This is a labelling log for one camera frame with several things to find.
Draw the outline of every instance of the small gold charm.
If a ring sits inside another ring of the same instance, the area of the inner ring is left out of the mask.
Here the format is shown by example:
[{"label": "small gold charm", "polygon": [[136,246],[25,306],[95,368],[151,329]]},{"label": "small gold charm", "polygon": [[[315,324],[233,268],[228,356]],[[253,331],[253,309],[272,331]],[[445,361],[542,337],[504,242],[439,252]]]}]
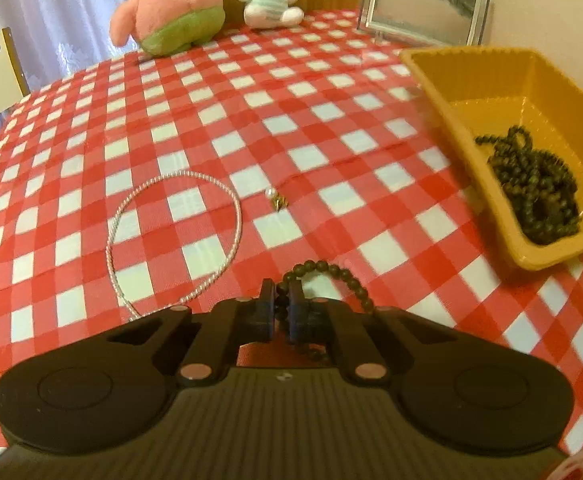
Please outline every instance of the small gold charm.
[{"label": "small gold charm", "polygon": [[265,196],[268,198],[269,202],[272,204],[272,207],[276,211],[285,209],[289,205],[287,199],[283,195],[279,194],[278,191],[273,187],[270,187],[267,189],[267,191],[265,191]]}]

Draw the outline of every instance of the striped shirt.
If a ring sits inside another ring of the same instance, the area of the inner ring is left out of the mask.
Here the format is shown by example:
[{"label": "striped shirt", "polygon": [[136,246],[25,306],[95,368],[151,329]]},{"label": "striped shirt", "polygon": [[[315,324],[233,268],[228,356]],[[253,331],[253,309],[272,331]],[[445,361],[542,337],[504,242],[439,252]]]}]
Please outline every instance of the striped shirt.
[{"label": "striped shirt", "polygon": [[267,11],[267,18],[271,20],[280,20],[283,12],[287,10],[287,0],[251,0],[253,5],[262,7]]}]

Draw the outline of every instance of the white twisted cord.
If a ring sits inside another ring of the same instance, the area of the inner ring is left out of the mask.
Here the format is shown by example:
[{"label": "white twisted cord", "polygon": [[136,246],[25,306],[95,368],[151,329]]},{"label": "white twisted cord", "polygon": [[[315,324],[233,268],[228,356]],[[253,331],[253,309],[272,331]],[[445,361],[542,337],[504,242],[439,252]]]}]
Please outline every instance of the white twisted cord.
[{"label": "white twisted cord", "polygon": [[185,304],[187,304],[189,301],[198,297],[198,295],[200,295],[202,292],[204,292],[213,282],[215,282],[218,279],[218,277],[225,271],[225,269],[227,269],[229,264],[234,259],[234,256],[236,256],[236,251],[238,251],[238,245],[240,243],[240,236],[242,234],[243,221],[242,221],[242,214],[240,211],[240,199],[238,198],[238,195],[231,187],[226,186],[220,180],[218,180],[212,176],[209,176],[209,175],[206,175],[203,173],[198,173],[197,171],[189,171],[189,170],[178,170],[178,171],[174,171],[172,173],[168,173],[166,175],[155,176],[154,178],[149,179],[147,182],[145,182],[141,186],[135,188],[129,194],[129,196],[127,196],[127,198],[121,202],[121,205],[118,206],[118,209],[116,210],[116,214],[114,215],[114,220],[112,221],[112,228],[110,229],[109,235],[107,237],[107,246],[105,247],[105,257],[107,258],[107,270],[109,272],[109,281],[111,282],[112,287],[114,288],[114,291],[116,292],[116,295],[118,296],[118,298],[120,298],[123,301],[124,306],[127,307],[127,310],[130,313],[130,320],[140,319],[140,317],[142,317],[142,316],[138,313],[136,308],[134,308],[134,306],[127,300],[127,298],[125,298],[125,295],[123,294],[123,291],[121,290],[121,286],[118,283],[118,278],[116,277],[116,270],[114,269],[114,260],[112,258],[112,246],[114,244],[114,239],[116,238],[116,231],[118,230],[118,224],[120,223],[121,216],[123,215],[123,212],[125,211],[125,209],[127,209],[127,206],[130,204],[130,202],[132,200],[134,200],[137,196],[139,196],[140,193],[145,191],[149,186],[153,186],[154,184],[157,184],[158,182],[161,182],[161,181],[166,180],[168,178],[174,178],[177,176],[191,176],[193,178],[205,180],[206,182],[210,182],[210,183],[214,184],[215,186],[220,187],[220,189],[222,189],[225,193],[227,193],[230,197],[232,197],[232,201],[234,203],[234,208],[236,210],[236,232],[234,233],[234,241],[232,243],[232,248],[230,249],[229,254],[225,258],[224,263],[222,264],[222,266],[219,267],[219,269],[217,269],[215,272],[213,272],[211,275],[209,275],[209,277],[207,277],[207,279],[204,280],[203,283],[198,285],[193,291],[191,291],[186,296],[179,298],[179,300],[176,301],[175,303],[170,303],[168,305],[165,305],[161,308],[156,309],[153,312],[157,312],[158,310],[162,310],[164,308],[170,308],[170,307],[176,306],[176,305],[185,306]]}]

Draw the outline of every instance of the bead strand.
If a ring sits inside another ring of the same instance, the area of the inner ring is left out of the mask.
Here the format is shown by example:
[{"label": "bead strand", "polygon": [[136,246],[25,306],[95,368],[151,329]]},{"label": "bead strand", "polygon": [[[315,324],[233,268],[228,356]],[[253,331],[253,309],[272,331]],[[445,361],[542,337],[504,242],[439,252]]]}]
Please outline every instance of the bead strand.
[{"label": "bead strand", "polygon": [[349,290],[351,290],[358,298],[358,300],[360,300],[363,310],[367,313],[373,312],[374,302],[369,297],[369,291],[367,291],[367,289],[361,285],[360,280],[358,280],[351,273],[351,270],[342,269],[336,264],[330,265],[325,260],[319,260],[318,262],[307,260],[303,264],[294,265],[292,270],[284,274],[283,281],[278,283],[276,286],[276,290],[278,292],[276,306],[279,307],[279,309],[277,309],[277,317],[279,320],[281,320],[281,317],[283,319],[286,319],[287,317],[286,309],[289,305],[289,298],[287,298],[287,292],[289,291],[289,281],[301,279],[303,276],[305,276],[305,274],[315,271],[328,273],[335,280],[341,280],[342,282],[345,282]]},{"label": "bead strand", "polygon": [[494,146],[487,163],[530,241],[548,245],[580,231],[577,183],[564,160],[534,149],[531,134],[521,126],[509,128],[506,137],[479,136],[475,142]]},{"label": "bead strand", "polygon": [[118,224],[120,224],[121,218],[123,216],[124,211],[127,209],[127,206],[131,203],[132,200],[134,200],[137,196],[139,196],[140,193],[145,191],[148,187],[153,186],[154,184],[157,184],[163,180],[167,180],[169,178],[180,177],[180,176],[188,176],[191,178],[197,178],[199,180],[204,180],[205,182],[209,182],[211,184],[214,184],[214,186],[220,187],[220,189],[222,189],[225,193],[227,193],[231,197],[233,205],[234,205],[234,209],[236,211],[236,231],[234,233],[232,248],[230,249],[230,252],[228,253],[227,257],[225,258],[225,261],[222,263],[222,265],[219,267],[219,269],[217,269],[216,271],[211,273],[207,277],[207,279],[205,279],[202,283],[200,283],[193,291],[191,291],[186,296],[179,298],[178,301],[176,301],[175,303],[170,303],[170,304],[165,305],[157,310],[162,310],[163,308],[170,308],[172,306],[177,306],[177,305],[184,306],[189,301],[198,297],[198,295],[200,295],[202,292],[204,292],[213,282],[215,282],[218,279],[218,277],[225,271],[225,269],[227,269],[229,264],[234,259],[234,256],[236,256],[236,251],[238,251],[238,245],[240,244],[240,236],[242,234],[243,221],[242,221],[242,213],[240,210],[240,199],[238,197],[238,194],[236,194],[236,192],[231,187],[226,186],[217,178],[206,175],[204,173],[198,173],[197,171],[190,171],[190,170],[177,170],[177,171],[174,171],[172,173],[168,173],[165,175],[155,176],[154,178],[150,178],[148,181],[144,182],[139,187],[134,189],[127,196],[127,198],[125,198],[125,200],[123,200],[123,202],[121,202],[121,205],[118,206],[118,209],[116,210],[116,214],[114,215],[114,218],[112,219],[112,228],[109,231],[109,234],[107,237],[107,245],[105,246],[105,258],[107,260],[107,272],[109,274],[109,281],[112,284],[112,288],[116,292],[116,295],[118,296],[118,298],[120,298],[121,302],[124,304],[127,311],[129,311],[130,320],[140,319],[140,317],[142,317],[142,316],[139,314],[139,312],[136,310],[136,308],[129,302],[129,300],[127,300],[127,298],[125,298],[125,295],[123,294],[123,290],[121,289],[121,286],[118,283],[118,278],[116,277],[116,270],[114,269],[114,258],[112,257],[112,247],[114,246],[114,242],[116,240],[116,232],[118,230]]}]

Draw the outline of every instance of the picture frame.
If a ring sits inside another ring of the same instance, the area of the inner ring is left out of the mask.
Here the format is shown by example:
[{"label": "picture frame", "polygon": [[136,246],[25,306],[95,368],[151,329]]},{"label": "picture frame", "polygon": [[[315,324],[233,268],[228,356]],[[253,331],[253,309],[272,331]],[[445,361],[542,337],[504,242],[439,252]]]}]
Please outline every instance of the picture frame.
[{"label": "picture frame", "polygon": [[363,0],[358,29],[415,45],[482,44],[491,0]]}]

